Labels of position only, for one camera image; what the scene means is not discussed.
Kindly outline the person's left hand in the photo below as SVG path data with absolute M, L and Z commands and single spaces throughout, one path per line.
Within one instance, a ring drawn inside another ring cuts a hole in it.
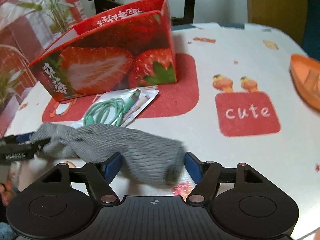
M 1 183 L 1 200 L 5 206 L 8 206 L 8 204 L 14 197 L 17 196 L 18 193 L 19 190 L 11 180 Z

